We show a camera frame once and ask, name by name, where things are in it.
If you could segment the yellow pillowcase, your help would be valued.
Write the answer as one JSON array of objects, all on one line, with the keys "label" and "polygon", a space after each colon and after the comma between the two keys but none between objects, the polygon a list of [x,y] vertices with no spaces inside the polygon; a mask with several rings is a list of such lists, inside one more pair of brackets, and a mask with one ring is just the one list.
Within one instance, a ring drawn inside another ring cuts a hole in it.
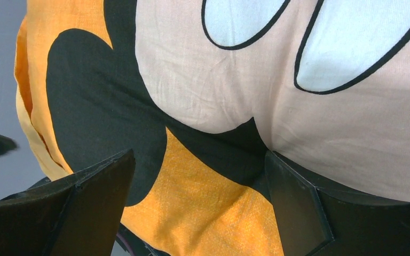
[{"label": "yellow pillowcase", "polygon": [[285,255],[269,151],[410,203],[410,1],[28,1],[14,73],[45,175],[133,150],[169,255]]}]

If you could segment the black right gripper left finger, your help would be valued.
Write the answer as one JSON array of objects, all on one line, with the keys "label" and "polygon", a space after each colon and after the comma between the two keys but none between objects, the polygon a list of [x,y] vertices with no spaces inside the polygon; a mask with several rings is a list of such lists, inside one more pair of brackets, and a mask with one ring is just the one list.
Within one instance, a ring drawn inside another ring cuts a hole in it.
[{"label": "black right gripper left finger", "polygon": [[0,255],[110,255],[134,170],[125,150],[0,200]]}]

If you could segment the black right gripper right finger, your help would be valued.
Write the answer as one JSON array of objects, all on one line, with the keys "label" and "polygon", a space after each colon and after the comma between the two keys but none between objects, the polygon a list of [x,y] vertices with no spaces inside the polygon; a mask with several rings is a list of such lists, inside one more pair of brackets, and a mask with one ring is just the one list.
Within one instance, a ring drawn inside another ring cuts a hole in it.
[{"label": "black right gripper right finger", "polygon": [[265,173],[285,255],[410,255],[410,203],[352,189],[275,152]]}]

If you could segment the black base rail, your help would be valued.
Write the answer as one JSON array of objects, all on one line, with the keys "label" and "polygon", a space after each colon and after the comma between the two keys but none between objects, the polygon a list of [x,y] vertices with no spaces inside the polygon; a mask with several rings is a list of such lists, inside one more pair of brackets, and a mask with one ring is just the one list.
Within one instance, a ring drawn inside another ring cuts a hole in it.
[{"label": "black base rail", "polygon": [[123,224],[119,225],[116,233],[116,242],[128,255],[169,256],[167,252],[157,250],[144,242]]}]

